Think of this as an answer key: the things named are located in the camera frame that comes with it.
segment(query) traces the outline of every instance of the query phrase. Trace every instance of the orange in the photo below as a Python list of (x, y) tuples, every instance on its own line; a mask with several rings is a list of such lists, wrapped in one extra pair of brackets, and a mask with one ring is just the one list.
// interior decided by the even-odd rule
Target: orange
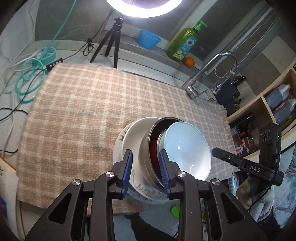
[(195, 65), (194, 59), (189, 56), (187, 56), (183, 59), (183, 63), (189, 68), (191, 68)]

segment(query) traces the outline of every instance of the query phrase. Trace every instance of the tripod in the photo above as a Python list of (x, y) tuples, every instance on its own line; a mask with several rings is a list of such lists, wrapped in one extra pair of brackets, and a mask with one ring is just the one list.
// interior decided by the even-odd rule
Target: tripod
[(96, 56), (98, 55), (99, 51), (106, 43), (108, 38), (110, 37), (110, 41), (107, 46), (107, 50), (105, 56), (107, 57), (110, 53), (111, 47), (115, 40), (115, 50), (114, 50), (114, 68), (117, 69), (117, 62), (118, 62), (118, 52), (119, 52), (119, 43), (120, 43), (120, 30), (122, 29), (122, 24), (124, 22), (123, 18), (115, 18), (116, 23), (114, 23), (113, 27), (108, 31), (106, 36), (103, 38), (102, 42), (100, 43), (99, 47), (96, 49), (94, 55), (91, 58), (91, 63), (94, 61)]

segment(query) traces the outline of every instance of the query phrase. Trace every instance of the chrome faucet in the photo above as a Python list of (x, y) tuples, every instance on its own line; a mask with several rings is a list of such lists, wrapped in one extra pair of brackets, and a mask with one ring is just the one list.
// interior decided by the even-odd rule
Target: chrome faucet
[(232, 74), (235, 74), (235, 72), (237, 71), (237, 58), (236, 56), (229, 51), (223, 51), (220, 53), (217, 53), (207, 64), (205, 64), (193, 77), (190, 77), (181, 87), (180, 89), (185, 90), (187, 92), (187, 94), (190, 96), (191, 99), (195, 99), (196, 97), (199, 96), (198, 92), (193, 88), (193, 85), (195, 84), (195, 81), (198, 79), (198, 77), (200, 77), (204, 72), (207, 71), (207, 69), (210, 67), (210, 65), (216, 61), (218, 61), (220, 58), (224, 57), (224, 56), (231, 56), (234, 60), (234, 64), (233, 67), (231, 68), (231, 70), (229, 71), (229, 75), (228, 77), (220, 84), (215, 84), (212, 87), (212, 92), (214, 94), (217, 94), (222, 85), (229, 80), (230, 76)]

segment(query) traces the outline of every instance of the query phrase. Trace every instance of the silver bolt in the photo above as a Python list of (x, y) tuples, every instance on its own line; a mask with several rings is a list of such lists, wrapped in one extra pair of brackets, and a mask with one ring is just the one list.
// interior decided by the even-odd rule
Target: silver bolt
[(186, 176), (186, 172), (180, 171), (180, 172), (178, 172), (178, 176), (179, 177), (185, 177)]
[(106, 172), (106, 177), (113, 177), (114, 175), (114, 172)]
[(81, 183), (81, 181), (79, 179), (75, 179), (72, 181), (73, 186), (78, 186), (80, 183)]
[(217, 178), (212, 179), (211, 182), (212, 182), (212, 184), (214, 184), (214, 185), (219, 185), (219, 184), (220, 184), (220, 180), (217, 179)]

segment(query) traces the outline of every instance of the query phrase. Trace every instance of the plaid tablecloth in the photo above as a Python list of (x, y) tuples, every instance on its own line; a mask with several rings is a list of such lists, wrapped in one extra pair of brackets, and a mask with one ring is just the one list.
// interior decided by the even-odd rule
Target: plaid tablecloth
[[(147, 116), (180, 118), (196, 126), (211, 149), (235, 153), (222, 106), (192, 101), (181, 89), (116, 69), (61, 64), (40, 87), (23, 129), (18, 199), (47, 208), (73, 179), (92, 180), (111, 170), (118, 134)], [(208, 180), (227, 178), (234, 170), (212, 158)], [(130, 196), (113, 201), (115, 214), (150, 207)]]

